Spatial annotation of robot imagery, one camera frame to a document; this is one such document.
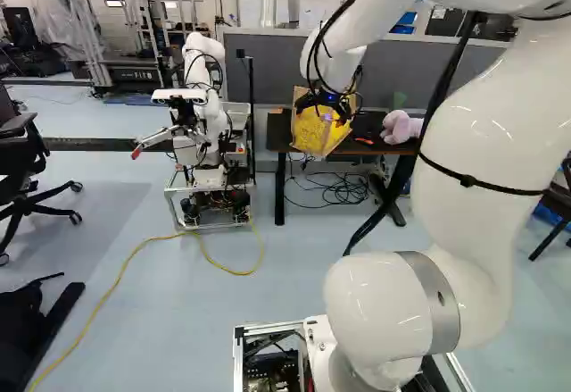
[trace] yellow cable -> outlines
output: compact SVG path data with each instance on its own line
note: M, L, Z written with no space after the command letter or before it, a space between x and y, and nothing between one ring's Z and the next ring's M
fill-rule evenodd
M93 322L93 320L95 319L95 317L97 316L97 314L99 313L99 310L103 307L103 305L107 302L107 300L109 299L109 297L112 295L113 291L117 288L117 286L120 284L121 279L123 279L123 275L125 274L125 270L127 269L129 263L131 262L131 260L135 257L135 255L137 255L139 253L139 251L141 249L143 249L143 247L145 247L145 245L149 242L153 242L156 240L170 240L172 238L180 238L181 236L186 236L186 235L193 235L198 239L198 246L200 247L200 251L203 253L204 257L206 258L206 260L214 265L215 267L218 267L219 269L223 270L223 271L227 271L230 274L234 274L235 276L249 276L252 273L256 272L261 265L261 262L263 261L264 258L264 244L263 241L261 240L260 234L258 233L258 230L255 228L255 226L253 225L253 222L250 222L250 225L252 226L252 231L253 233L256 235L256 238L258 239L258 243L260 244L260 256L258 257L258 261L256 262L256 264L253 266L253 268L249 271L233 271L231 269L229 269L228 267L214 261L206 252L206 248L204 246L204 242L203 242L203 238L200 234L194 232L194 231L185 231L182 233L178 233L178 234L173 234L172 236L161 236L161 237L156 237L156 238L148 238L147 240L144 240L142 243L140 243L135 249L133 249L133 252L131 252L131 254L128 256L128 258L123 262L123 264L121 265L121 269L119 271L119 275L117 275L117 278L115 279L115 282L113 283L113 285L107 290L107 292L101 297L101 299L99 300L99 302L97 303L97 305L95 306L95 309L93 310L93 312L91 312L91 315L89 316L89 319L87 319L86 325L83 327L83 330L79 333L79 335L76 337L75 341L73 342L73 344L71 346L69 346L67 349L65 349L65 351L63 352L63 354L57 358L53 363L51 363L45 370L42 371L42 373L37 376L37 378L32 382L31 386L29 387L29 391L28 392L34 392L37 388L37 385L39 385L48 375L50 372L52 372L53 370L55 370L62 362L65 358L67 358L79 345L79 343L81 342L81 340L83 339L83 337L87 334L87 332L89 331L89 328L91 327L91 324Z
M213 266L218 267L219 269L226 271L230 274L233 274L235 276L249 276L252 273L254 273L256 270L258 270L260 268L262 260L264 259L264 243L261 241L260 234L258 233L258 230L256 229L256 227L253 225L253 222L250 222L250 225L252 226L252 231L256 235L256 238L258 239L258 243L260 244L260 256L258 257L258 261L256 262L256 264L253 266L253 268L251 270L249 270L249 271L233 271L233 270L230 270L228 267L225 267L224 265L214 261L211 258L211 256L208 255L208 253L206 252L206 248L203 245L203 241L199 237L200 250L203 253L204 258L206 258L206 261L208 261Z

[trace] floor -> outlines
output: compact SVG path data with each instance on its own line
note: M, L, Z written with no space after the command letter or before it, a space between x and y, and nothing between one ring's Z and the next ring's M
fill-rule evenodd
M47 137L133 137L160 127L166 118L161 108L103 105L84 88L18 86L10 92L39 112L37 124ZM145 238L173 233L162 195L171 168L170 159L159 153L145 153L136 162L128 153L57 152L50 157L41 188L68 179L83 182L83 193L64 193L50 204L73 206L84 223L74 227L65 219L30 216L10 247L12 262L0 275L0 289L7 290L65 271L64 278L45 284L45 307L70 281L87 283L42 367L72 343L130 251ZM266 256L256 274L234 277L216 270L193 237L150 244L130 264L78 349L37 391L229 391L235 325L323 313L321 287L327 268L375 206L370 200L319 211L288 205L286 225L277 228L273 186L273 175L259 176L254 220ZM297 186L286 193L294 200L304 196ZM355 251L429 246L410 200L403 198L399 205L408 226L399 229L383 221ZM549 231L549 225L530 219L519 237L509 326L488 345L457 352L478 391L571 388L568 235L557 239L537 262L526 258ZM248 269L258 256L248 229L210 233L204 239L214 258L238 270Z

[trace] office chair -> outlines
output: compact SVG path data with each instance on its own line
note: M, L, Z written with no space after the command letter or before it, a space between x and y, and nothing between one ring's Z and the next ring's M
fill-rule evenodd
M23 216L31 213L67 216L73 225L83 221L76 211L39 204L67 188L78 193L83 189L79 182L70 180L60 187L30 195L37 190L37 180L30 177L46 169L46 157L50 154L34 124L36 116L37 113L20 113L5 86L0 84L0 175L5 175L0 180L0 206L7 205L0 211L0 221L10 217L0 241L0 266L10 260L5 250Z

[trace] light blue floor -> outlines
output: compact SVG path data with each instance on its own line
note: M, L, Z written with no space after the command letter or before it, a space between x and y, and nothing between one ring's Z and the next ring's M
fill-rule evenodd
M161 108L102 105L84 88L14 87L13 97L38 111L44 136L133 137L164 124ZM75 104L57 104L45 99ZM85 184L81 194L49 201L73 206L84 223L32 215L24 220L0 270L0 289L63 270L46 283L45 306L70 280L84 280L86 293L55 340L42 367L72 343L98 298L112 284L123 260L144 238L173 232L162 195L172 163L163 154L53 153L40 175L41 188L68 179ZM233 277L209 265L192 237L152 243L131 263L84 341L37 392L48 391L230 391L232 328L248 321L290 321L323 313L321 287L331 263L375 206L335 206L310 211L288 206L286 225L274 226L274 180L261 174L254 196L255 222L266 246L258 273ZM296 186L291 198L301 200ZM305 200L305 203L319 202ZM423 250L430 238L401 199L408 226L383 221L356 251ZM536 262L526 257L550 226L531 219L517 242L514 316L492 343L457 352L478 391L571 389L571 250L561 236ZM211 255L235 269L258 256L248 230L209 234Z

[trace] chair wheel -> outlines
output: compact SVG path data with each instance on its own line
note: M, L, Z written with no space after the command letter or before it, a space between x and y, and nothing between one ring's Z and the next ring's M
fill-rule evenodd
M70 188L74 193L80 193L83 191L83 184L81 182L74 182L71 184Z
M83 221L83 218L81 218L81 215L77 212L74 212L73 214L70 215L70 221L73 225L78 225L80 222Z
M4 267L8 262L10 262L10 255L6 252L0 254L0 267Z

